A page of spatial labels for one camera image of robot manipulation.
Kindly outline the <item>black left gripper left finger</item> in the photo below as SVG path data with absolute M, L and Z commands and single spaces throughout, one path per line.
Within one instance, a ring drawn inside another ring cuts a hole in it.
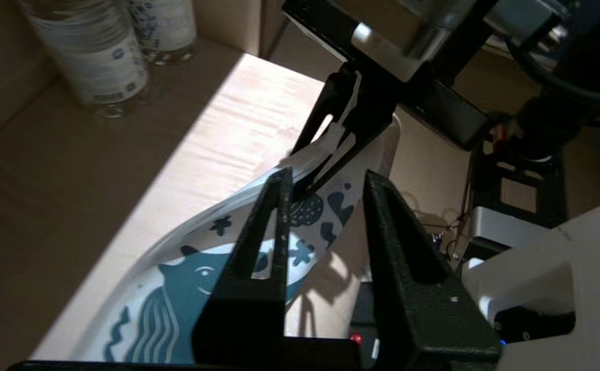
M 270 176 L 244 223 L 231 258 L 192 332 L 197 364 L 262 364 L 258 350 L 281 355 L 290 241 L 292 168 Z M 252 278 L 269 220 L 273 225 L 270 277 Z

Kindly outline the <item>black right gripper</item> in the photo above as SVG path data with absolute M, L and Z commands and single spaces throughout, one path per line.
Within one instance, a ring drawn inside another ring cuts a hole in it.
M 490 127 L 486 113 L 453 91 L 453 78 L 475 55 L 474 46 L 453 46 L 448 63 L 425 63 L 403 82 L 356 49 L 351 37 L 357 24 L 329 1 L 286 1 L 284 14 L 321 47 L 344 59 L 331 73 L 290 154 L 309 145 L 329 115 L 319 148 L 326 151 L 318 165 L 294 180 L 294 199 L 303 200 L 323 187 L 376 137 L 389 127 L 392 113 L 402 108 L 461 150 L 471 151 Z

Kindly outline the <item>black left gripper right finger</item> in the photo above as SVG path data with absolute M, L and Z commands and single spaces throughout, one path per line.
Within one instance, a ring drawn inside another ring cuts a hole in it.
M 364 177 L 375 368 L 496 368 L 501 342 L 392 181 Z

